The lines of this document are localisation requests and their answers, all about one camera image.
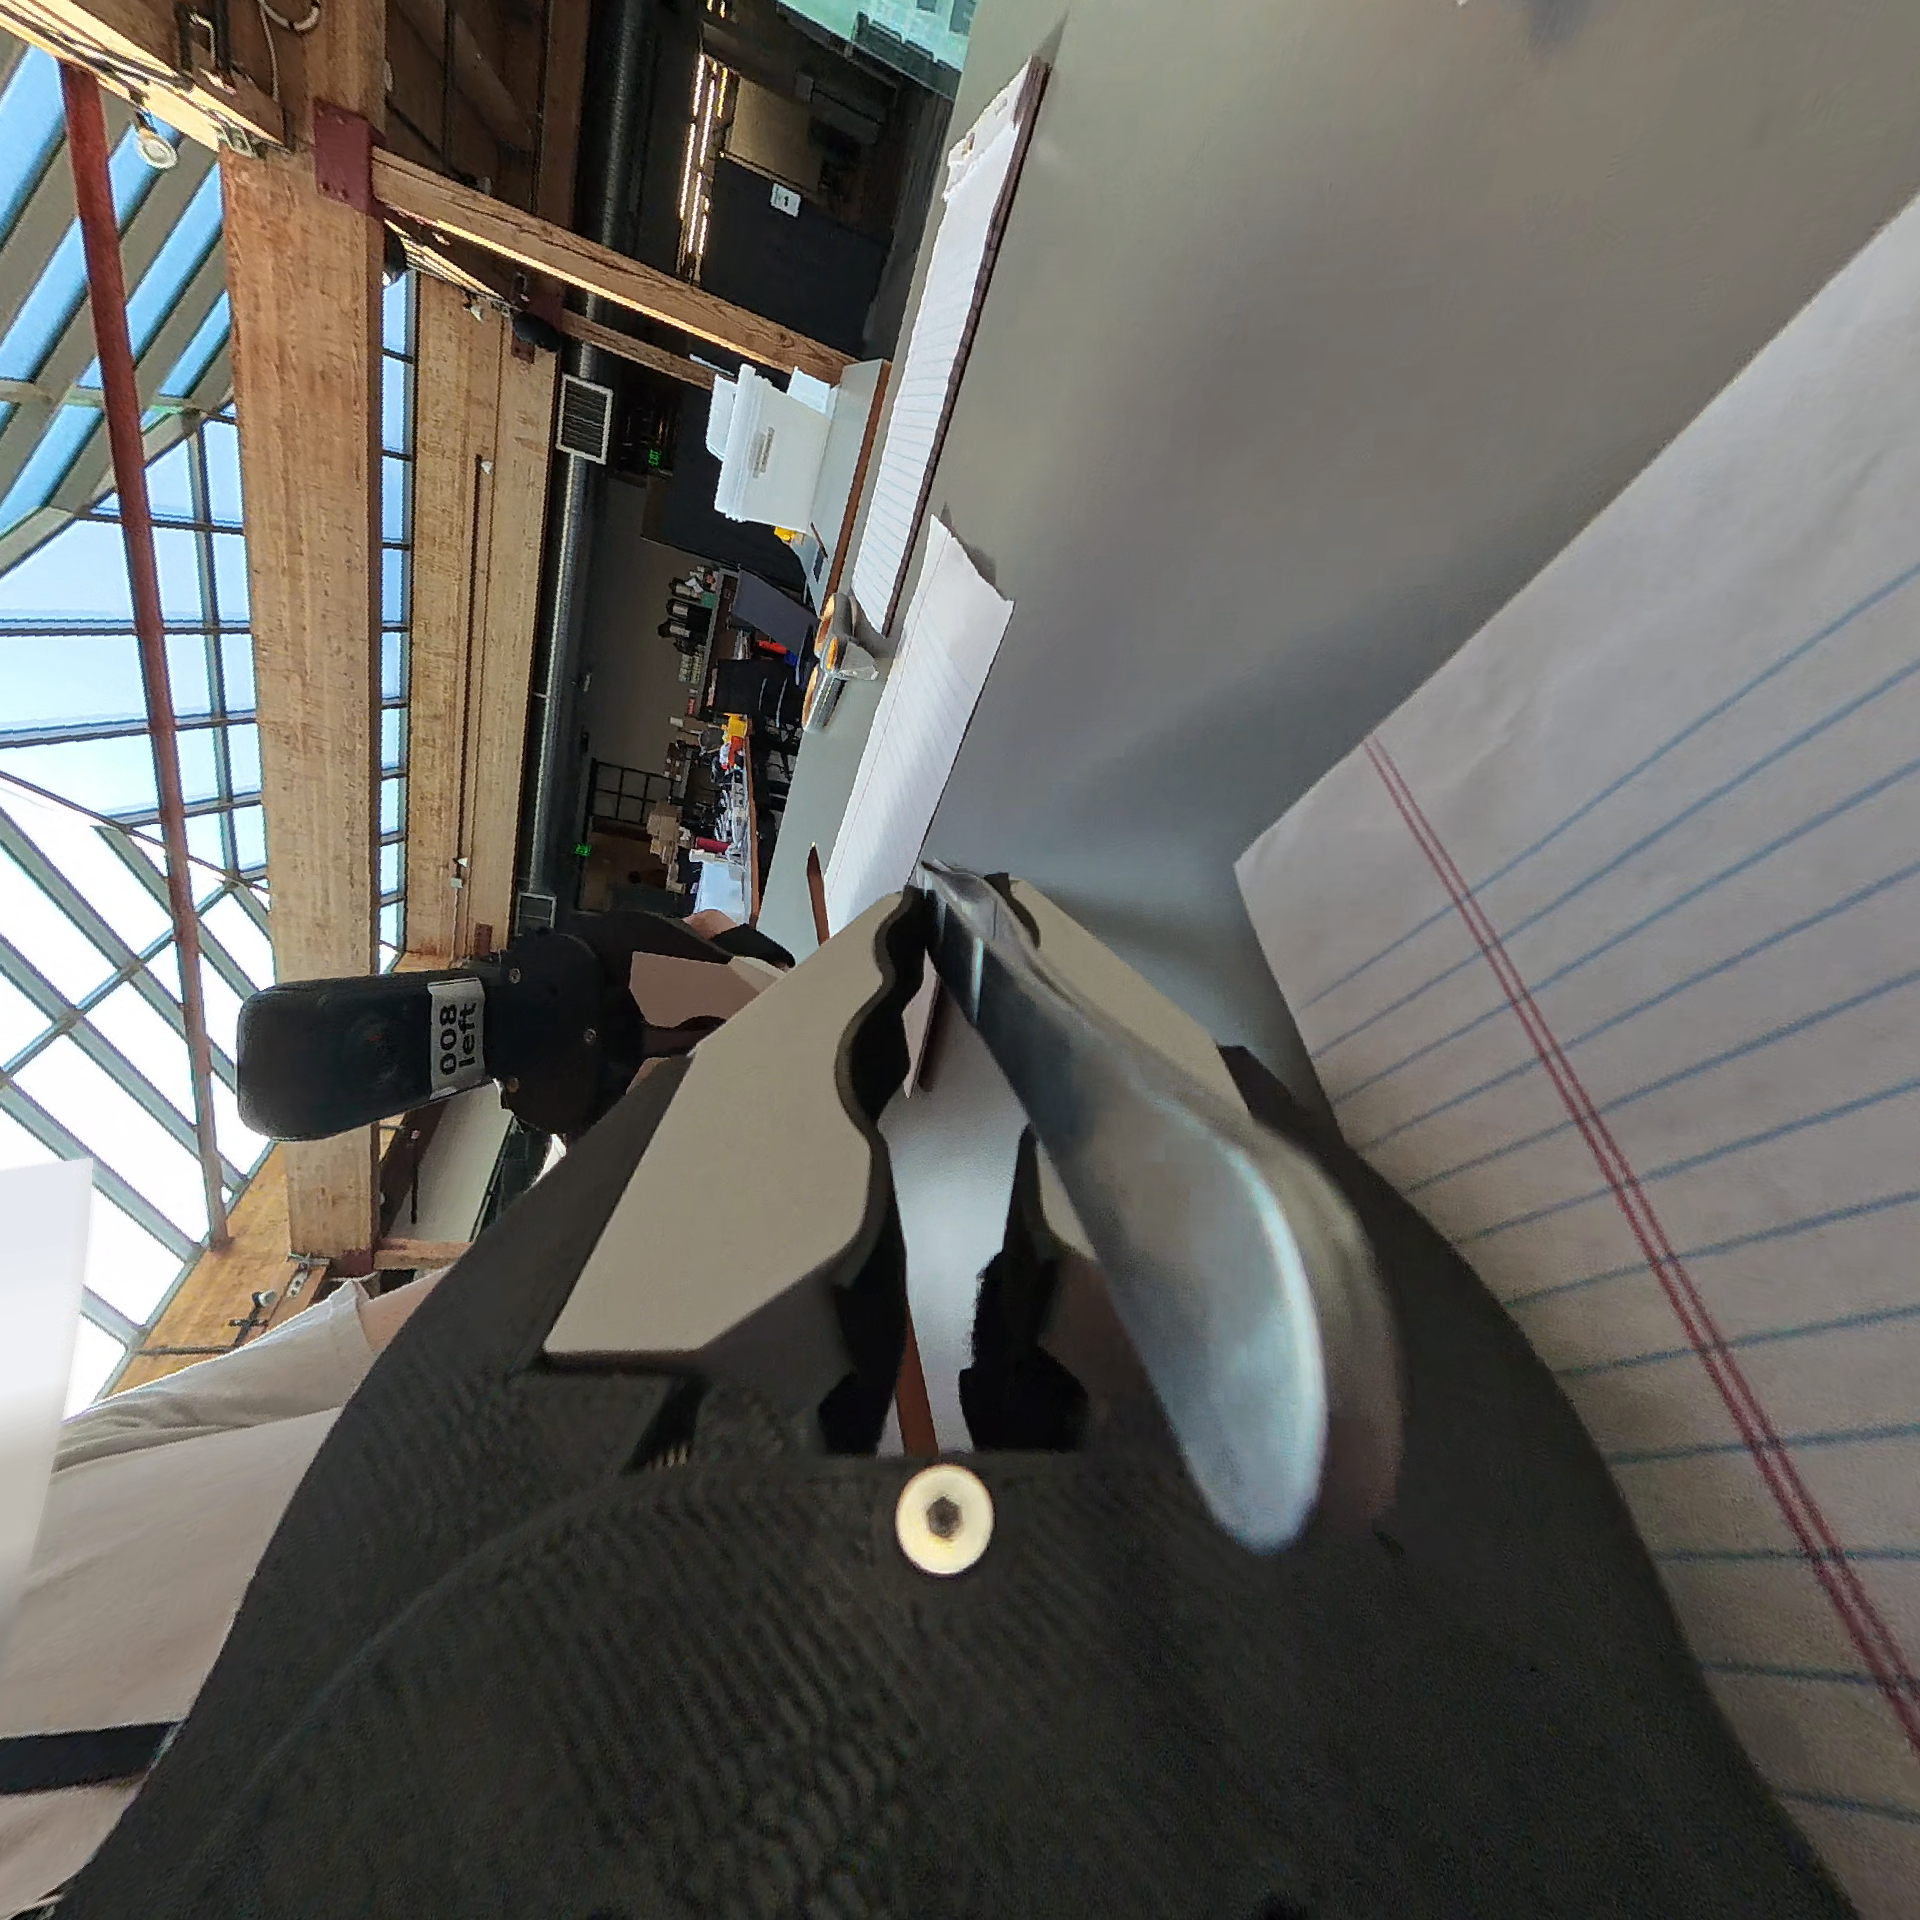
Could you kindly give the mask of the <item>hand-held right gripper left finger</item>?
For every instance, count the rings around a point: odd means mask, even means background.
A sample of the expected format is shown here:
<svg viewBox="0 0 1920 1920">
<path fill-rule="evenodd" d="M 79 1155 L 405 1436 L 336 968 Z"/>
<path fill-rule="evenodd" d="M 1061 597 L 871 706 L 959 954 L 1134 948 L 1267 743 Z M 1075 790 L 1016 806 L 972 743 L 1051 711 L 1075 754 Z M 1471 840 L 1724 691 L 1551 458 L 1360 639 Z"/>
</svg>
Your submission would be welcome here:
<svg viewBox="0 0 1920 1920">
<path fill-rule="evenodd" d="M 891 892 L 639 1086 L 638 1162 L 542 1358 L 732 1382 L 878 1446 L 905 1235 L 878 1120 L 905 1084 L 923 899 Z"/>
</svg>

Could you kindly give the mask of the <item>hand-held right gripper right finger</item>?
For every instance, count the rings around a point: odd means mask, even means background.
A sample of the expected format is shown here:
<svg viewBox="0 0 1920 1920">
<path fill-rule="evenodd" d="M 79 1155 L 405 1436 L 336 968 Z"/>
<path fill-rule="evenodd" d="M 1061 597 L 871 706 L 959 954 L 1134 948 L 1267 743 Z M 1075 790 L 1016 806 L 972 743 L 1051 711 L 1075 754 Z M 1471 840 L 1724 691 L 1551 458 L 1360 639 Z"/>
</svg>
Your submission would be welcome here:
<svg viewBox="0 0 1920 1920">
<path fill-rule="evenodd" d="M 1204 1023 L 1034 885 L 993 876 L 993 887 L 1097 1013 L 1247 1110 Z M 1088 1446 L 1114 1423 L 1161 1430 L 1164 1415 L 1070 1196 L 1024 1124 L 1003 1241 L 974 1296 L 974 1444 Z"/>
</svg>

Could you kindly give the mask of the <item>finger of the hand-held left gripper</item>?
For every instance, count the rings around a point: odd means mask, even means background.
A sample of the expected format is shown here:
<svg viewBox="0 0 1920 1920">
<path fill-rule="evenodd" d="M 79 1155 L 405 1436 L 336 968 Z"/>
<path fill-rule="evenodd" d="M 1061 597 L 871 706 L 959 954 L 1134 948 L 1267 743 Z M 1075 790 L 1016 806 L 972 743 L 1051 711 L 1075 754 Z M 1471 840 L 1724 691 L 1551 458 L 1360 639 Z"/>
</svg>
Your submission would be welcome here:
<svg viewBox="0 0 1920 1920">
<path fill-rule="evenodd" d="M 751 958 L 633 958 L 628 987 L 648 1039 L 713 1027 L 783 980 L 782 968 Z"/>
</svg>

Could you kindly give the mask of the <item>white lined notepad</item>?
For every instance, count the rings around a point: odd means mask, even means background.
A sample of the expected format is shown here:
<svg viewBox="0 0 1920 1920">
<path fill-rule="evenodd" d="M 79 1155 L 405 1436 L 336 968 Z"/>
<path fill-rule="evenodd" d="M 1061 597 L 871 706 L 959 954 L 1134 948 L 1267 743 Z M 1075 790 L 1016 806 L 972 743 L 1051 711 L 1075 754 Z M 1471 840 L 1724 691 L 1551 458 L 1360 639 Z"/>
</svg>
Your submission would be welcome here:
<svg viewBox="0 0 1920 1920">
<path fill-rule="evenodd" d="M 929 511 L 1048 78 L 1048 60 L 1028 60 L 947 156 L 923 296 L 891 377 L 869 511 L 851 558 L 851 599 L 873 634 L 885 634 L 899 611 L 905 565 Z"/>
</svg>

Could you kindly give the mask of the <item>grey orange scissors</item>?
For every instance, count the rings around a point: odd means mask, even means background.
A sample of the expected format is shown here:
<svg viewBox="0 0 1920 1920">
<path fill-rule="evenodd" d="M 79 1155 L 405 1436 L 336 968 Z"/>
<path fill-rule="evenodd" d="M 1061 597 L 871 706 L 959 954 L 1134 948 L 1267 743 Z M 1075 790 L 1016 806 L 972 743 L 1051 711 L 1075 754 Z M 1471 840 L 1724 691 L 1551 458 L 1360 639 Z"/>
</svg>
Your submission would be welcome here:
<svg viewBox="0 0 1920 1920">
<path fill-rule="evenodd" d="M 801 733 L 826 733 L 853 685 L 882 679 L 882 664 L 891 656 L 891 639 L 869 620 L 855 593 L 833 589 L 808 656 L 801 688 Z"/>
</svg>

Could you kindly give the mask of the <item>wooden ceiling beam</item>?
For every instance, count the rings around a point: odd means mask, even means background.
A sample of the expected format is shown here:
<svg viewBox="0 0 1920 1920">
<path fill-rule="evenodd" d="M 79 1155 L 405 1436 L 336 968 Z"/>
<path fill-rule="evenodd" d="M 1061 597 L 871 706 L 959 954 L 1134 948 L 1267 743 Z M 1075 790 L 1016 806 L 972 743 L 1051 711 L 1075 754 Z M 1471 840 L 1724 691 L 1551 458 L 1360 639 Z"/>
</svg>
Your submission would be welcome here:
<svg viewBox="0 0 1920 1920">
<path fill-rule="evenodd" d="M 307 156 L 222 159 L 276 976 L 379 962 L 380 231 Z"/>
</svg>

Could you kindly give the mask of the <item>skylight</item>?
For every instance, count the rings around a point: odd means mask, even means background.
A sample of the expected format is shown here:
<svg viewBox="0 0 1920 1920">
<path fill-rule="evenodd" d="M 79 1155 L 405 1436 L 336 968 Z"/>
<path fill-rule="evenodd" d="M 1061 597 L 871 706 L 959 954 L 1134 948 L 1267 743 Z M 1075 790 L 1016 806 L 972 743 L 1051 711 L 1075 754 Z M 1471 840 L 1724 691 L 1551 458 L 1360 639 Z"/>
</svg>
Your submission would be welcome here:
<svg viewBox="0 0 1920 1920">
<path fill-rule="evenodd" d="M 202 1125 L 165 876 L 161 791 L 57 60 L 3 60 L 3 1066 L 6 1169 L 92 1173 L 66 1406 L 136 1358 L 202 1255 Z M 268 1156 L 228 1049 L 273 980 L 268 820 L 215 156 L 102 99 L 157 589 L 199 912 L 223 1202 Z"/>
</svg>

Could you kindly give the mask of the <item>white storage bin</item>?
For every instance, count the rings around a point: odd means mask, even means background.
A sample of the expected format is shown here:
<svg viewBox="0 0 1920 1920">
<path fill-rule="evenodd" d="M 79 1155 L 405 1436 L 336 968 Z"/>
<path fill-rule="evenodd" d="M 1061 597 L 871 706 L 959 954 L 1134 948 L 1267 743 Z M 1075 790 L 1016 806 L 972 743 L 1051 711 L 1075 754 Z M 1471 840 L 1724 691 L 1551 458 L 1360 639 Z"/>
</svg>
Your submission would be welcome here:
<svg viewBox="0 0 1920 1920">
<path fill-rule="evenodd" d="M 732 521 L 800 536 L 826 470 L 837 387 L 801 369 L 787 385 L 745 364 L 718 374 L 706 404 L 706 453 L 718 461 L 714 509 Z"/>
</svg>

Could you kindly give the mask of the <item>red pipe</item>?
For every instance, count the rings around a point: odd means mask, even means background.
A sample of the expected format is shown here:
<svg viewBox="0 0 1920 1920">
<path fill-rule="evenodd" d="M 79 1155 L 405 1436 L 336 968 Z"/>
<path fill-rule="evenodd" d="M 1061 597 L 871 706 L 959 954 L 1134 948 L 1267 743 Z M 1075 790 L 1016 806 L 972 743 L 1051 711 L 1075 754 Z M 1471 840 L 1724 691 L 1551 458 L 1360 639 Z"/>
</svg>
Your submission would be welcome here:
<svg viewBox="0 0 1920 1920">
<path fill-rule="evenodd" d="M 202 998 L 202 940 L 192 899 L 192 871 L 186 844 L 186 797 L 179 782 L 179 729 L 172 701 L 172 670 L 161 624 L 161 593 L 157 575 L 154 520 L 147 485 L 147 453 L 141 440 L 141 405 L 136 368 L 132 358 L 132 328 L 127 320 L 127 266 L 120 255 L 120 223 L 109 178 L 109 139 L 102 93 L 91 70 L 59 66 L 66 161 L 85 252 L 85 296 L 96 335 L 96 358 L 102 373 L 102 416 L 114 488 L 118 494 L 118 521 L 127 552 L 127 580 L 132 620 L 138 646 L 141 698 L 148 724 L 148 747 L 157 779 L 157 809 L 161 831 L 161 873 L 179 954 L 179 1005 L 192 1093 L 192 1140 L 202 1174 L 202 1202 L 208 1214 L 208 1250 L 228 1243 L 228 1202 L 223 1156 L 215 1139 L 211 1099 L 211 1036 Z"/>
</svg>

